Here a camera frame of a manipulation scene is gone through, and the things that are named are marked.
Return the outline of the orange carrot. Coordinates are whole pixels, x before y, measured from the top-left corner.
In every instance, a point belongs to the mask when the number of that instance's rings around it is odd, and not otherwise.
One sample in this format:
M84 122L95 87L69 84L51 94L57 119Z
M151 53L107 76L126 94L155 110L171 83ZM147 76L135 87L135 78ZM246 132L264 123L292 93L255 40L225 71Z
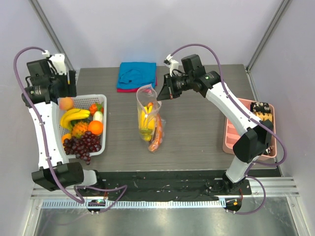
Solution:
M155 138L151 142L151 144L148 146L148 150L150 152L155 152L163 141L163 135L164 135L163 124L162 124L161 116L159 114L157 114L156 124L157 126L156 126L156 131L155 131Z

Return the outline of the clear pink-dotted zip bag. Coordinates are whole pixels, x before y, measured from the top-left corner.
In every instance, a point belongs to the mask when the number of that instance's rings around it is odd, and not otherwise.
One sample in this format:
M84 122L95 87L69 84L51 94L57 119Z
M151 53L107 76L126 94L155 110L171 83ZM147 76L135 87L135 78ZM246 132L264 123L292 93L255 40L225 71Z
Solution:
M148 150L155 152L162 144L163 120L159 114L161 102L157 101L157 92L152 85L144 85L136 92L138 132L140 138L148 144Z

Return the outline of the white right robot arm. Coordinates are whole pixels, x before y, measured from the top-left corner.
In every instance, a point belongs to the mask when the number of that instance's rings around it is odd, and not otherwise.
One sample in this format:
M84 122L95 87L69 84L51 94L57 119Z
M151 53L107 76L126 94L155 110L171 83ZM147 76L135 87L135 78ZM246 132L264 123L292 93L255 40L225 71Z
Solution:
M220 191L234 194L240 189L250 165L261 156L271 144L273 124L262 121L245 107L228 90L216 71L206 72L199 55L193 54L182 58L183 72L178 70L178 62L168 55L164 60L169 73L164 75L158 101L180 97L183 91L194 90L212 102L228 118L239 140L233 146L233 161L222 177Z

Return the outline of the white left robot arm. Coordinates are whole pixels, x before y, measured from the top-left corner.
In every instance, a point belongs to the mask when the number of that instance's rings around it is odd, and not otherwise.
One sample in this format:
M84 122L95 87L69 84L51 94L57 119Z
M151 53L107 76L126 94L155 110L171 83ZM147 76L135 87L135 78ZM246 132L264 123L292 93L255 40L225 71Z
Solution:
M86 185L92 195L100 196L105 184L97 179L95 171L70 163L59 140L58 99L77 95L75 71L57 73L49 59L28 62L27 68L30 80L22 100L34 122L39 149L39 169L31 174L34 183L49 191L59 189L57 181L63 187Z

